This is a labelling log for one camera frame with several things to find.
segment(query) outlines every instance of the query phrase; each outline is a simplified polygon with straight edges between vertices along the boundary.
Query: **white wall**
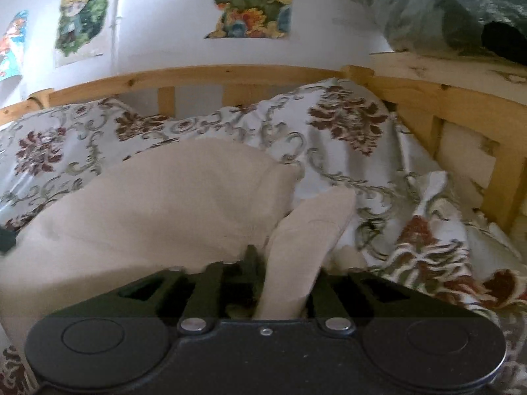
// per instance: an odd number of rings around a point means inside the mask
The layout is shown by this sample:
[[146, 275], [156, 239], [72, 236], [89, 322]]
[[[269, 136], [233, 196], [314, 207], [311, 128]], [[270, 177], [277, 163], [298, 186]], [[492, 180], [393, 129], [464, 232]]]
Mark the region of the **white wall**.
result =
[[205, 40], [219, 19], [213, 0], [119, 0], [116, 53], [54, 68], [60, 0], [0, 0], [0, 29], [30, 11], [24, 78], [0, 82], [0, 107], [32, 92], [61, 89], [124, 72], [204, 64], [286, 64], [338, 68], [368, 65], [368, 52], [387, 44], [350, 0], [293, 0], [286, 40]]

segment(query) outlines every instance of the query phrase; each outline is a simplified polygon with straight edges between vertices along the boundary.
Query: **silver rivet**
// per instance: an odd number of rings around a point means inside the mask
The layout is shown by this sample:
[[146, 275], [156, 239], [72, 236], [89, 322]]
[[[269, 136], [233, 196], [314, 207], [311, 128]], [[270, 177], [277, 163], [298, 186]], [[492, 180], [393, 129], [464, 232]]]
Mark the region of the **silver rivet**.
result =
[[187, 318], [181, 322], [181, 328], [185, 331], [202, 331], [206, 326], [207, 323], [201, 318]]
[[260, 329], [260, 334], [261, 335], [271, 335], [272, 334], [272, 329], [271, 328], [261, 328]]
[[333, 331], [346, 331], [351, 328], [351, 321], [346, 318], [330, 318], [326, 321], [326, 327]]

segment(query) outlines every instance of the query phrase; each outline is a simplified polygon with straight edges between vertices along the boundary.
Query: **beige pillow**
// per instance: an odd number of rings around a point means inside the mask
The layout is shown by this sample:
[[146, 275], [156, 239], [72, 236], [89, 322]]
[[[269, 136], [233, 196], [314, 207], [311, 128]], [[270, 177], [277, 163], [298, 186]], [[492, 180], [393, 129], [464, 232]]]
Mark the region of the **beige pillow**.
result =
[[0, 317], [21, 348], [47, 314], [171, 266], [263, 248], [289, 211], [293, 166], [231, 140], [145, 151], [41, 212], [0, 263]]
[[254, 319], [300, 316], [326, 255], [355, 213], [355, 192], [333, 187], [304, 200], [279, 224], [266, 248], [267, 271]]

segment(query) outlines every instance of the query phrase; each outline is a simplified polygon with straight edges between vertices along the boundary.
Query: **wooden headboard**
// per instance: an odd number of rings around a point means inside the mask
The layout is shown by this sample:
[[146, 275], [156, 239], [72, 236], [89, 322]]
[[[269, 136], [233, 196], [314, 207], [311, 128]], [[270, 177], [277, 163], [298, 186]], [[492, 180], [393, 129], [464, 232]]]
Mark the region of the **wooden headboard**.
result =
[[0, 125], [40, 108], [157, 89], [159, 113], [176, 114], [175, 88], [224, 86], [225, 106], [270, 98], [272, 86], [346, 77], [397, 106], [397, 112], [432, 156], [445, 121], [499, 144], [482, 211], [508, 232], [527, 192], [527, 68], [514, 64], [447, 61], [408, 54], [373, 55], [374, 69], [341, 71], [289, 66], [201, 66], [144, 71], [92, 81], [60, 91], [46, 89], [0, 110]]

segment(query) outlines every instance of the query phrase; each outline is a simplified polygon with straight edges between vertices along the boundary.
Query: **bedding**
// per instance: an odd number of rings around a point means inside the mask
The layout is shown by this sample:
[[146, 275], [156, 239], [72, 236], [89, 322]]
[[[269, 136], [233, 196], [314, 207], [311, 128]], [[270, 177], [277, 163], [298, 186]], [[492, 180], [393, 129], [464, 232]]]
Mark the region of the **bedding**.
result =
[[336, 186], [304, 200], [265, 246], [265, 282], [253, 319], [301, 316], [322, 263], [355, 213], [355, 192]]
[[298, 177], [217, 138], [147, 150], [45, 209], [0, 266], [0, 319], [12, 344], [50, 313], [163, 269], [200, 273], [261, 250]]
[[[0, 224], [19, 230], [39, 212], [125, 159], [189, 138], [223, 137], [297, 166], [292, 207], [332, 186], [356, 192], [356, 214], [328, 267], [369, 270], [498, 324], [508, 356], [495, 381], [527, 393], [527, 278], [507, 238], [460, 203], [451, 177], [363, 87], [330, 79], [207, 117], [141, 117], [117, 100], [43, 110], [0, 133]], [[494, 258], [507, 253], [507, 260]], [[354, 255], [362, 254], [362, 260]], [[4, 393], [28, 393], [16, 350], [4, 350]]]

